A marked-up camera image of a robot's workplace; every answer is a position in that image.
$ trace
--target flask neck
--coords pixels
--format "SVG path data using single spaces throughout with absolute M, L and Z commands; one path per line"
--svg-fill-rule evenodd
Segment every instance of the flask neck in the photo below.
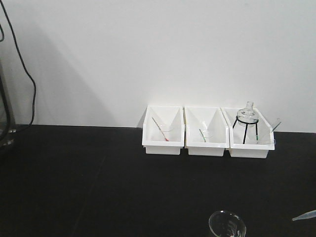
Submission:
M 246 108 L 252 110 L 253 109 L 253 102 L 252 101 L 248 101 Z

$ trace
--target black wire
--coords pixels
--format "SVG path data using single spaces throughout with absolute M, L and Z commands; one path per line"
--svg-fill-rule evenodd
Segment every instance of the black wire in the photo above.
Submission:
M 1 24 L 0 24 L 0 30 L 1 30 L 1 35 L 2 35 L 2 38 L 0 39 L 0 42 L 2 42 L 2 41 L 4 41 L 4 32 L 3 32 Z
M 32 119 L 30 121 L 30 123 L 28 125 L 26 125 L 25 127 L 17 130 L 17 132 L 21 132 L 21 131 L 24 131 L 25 129 L 29 128 L 32 124 L 33 124 L 33 121 L 34 121 L 34 116 L 35 116 L 35 97 L 36 97 L 36 84 L 35 84 L 35 81 L 34 79 L 32 78 L 32 76 L 30 75 L 30 73 L 28 72 L 26 66 L 25 66 L 25 63 L 24 63 L 24 60 L 22 58 L 22 55 L 21 55 L 21 52 L 20 52 L 20 49 L 19 49 L 19 46 L 18 46 L 18 43 L 17 43 L 17 40 L 16 40 L 16 37 L 15 37 L 15 33 L 14 33 L 14 30 L 13 30 L 13 27 L 12 27 L 12 24 L 11 24 L 11 21 L 8 17 L 8 14 L 6 13 L 6 10 L 5 10 L 5 7 L 3 5 L 3 2 L 2 0 L 0 0 L 0 4 L 1 4 L 1 7 L 3 9 L 3 12 L 5 14 L 5 17 L 6 17 L 6 20 L 8 21 L 8 24 L 9 24 L 9 27 L 11 29 L 11 32 L 12 32 L 12 36 L 13 36 L 13 39 L 14 39 L 14 44 L 15 44 L 15 48 L 16 48 L 16 51 L 18 52 L 19 54 L 19 58 L 20 58 L 20 61 L 22 63 L 22 66 L 23 66 L 23 69 L 25 71 L 25 73 L 28 75 L 28 77 L 30 78 L 30 80 L 32 81 L 33 83 L 33 87 L 34 87 L 34 93 L 33 93 L 33 101 L 32 101 Z

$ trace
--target white plastic tray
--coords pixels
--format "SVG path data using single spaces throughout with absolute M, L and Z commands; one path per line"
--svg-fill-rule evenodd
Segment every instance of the white plastic tray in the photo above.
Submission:
M 147 154 L 179 155 L 184 146 L 184 132 L 182 106 L 147 107 L 142 139 Z
M 258 122 L 258 136 L 259 143 L 257 144 L 255 126 L 248 127 L 245 144 L 243 144 L 243 137 L 245 127 L 238 122 L 233 128 L 236 120 L 237 108 L 221 108 L 223 115 L 229 127 L 230 148 L 228 149 L 231 157 L 245 157 L 245 158 L 266 158 L 269 150 L 275 149 L 275 140 L 272 127 L 262 116 L 258 109 L 254 109 L 259 115 Z
M 185 107 L 189 155 L 222 157 L 229 147 L 229 129 L 220 108 Z

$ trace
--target glass beaker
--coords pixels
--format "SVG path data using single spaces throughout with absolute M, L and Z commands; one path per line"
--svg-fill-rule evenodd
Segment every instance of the glass beaker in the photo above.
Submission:
M 244 237 L 246 225 L 240 217 L 229 211 L 216 211 L 209 220 L 211 237 Z

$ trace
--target metal stand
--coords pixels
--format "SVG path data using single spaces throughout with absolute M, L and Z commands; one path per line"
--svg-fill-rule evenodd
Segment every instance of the metal stand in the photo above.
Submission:
M 245 135 L 243 136 L 243 142 L 242 142 L 243 144 L 245 144 L 248 125 L 252 125 L 252 124 L 255 124 L 255 125 L 256 125 L 256 138 L 257 138 L 257 140 L 258 140 L 258 122 L 259 122 L 259 120 L 257 120 L 256 122 L 243 122 L 243 121 L 240 121 L 240 120 L 238 119 L 238 116 L 236 116 L 236 120 L 235 120 L 235 122 L 234 122 L 233 128 L 235 127 L 237 121 L 239 121 L 239 122 L 241 122 L 241 123 L 243 123 L 243 124 L 246 124 Z

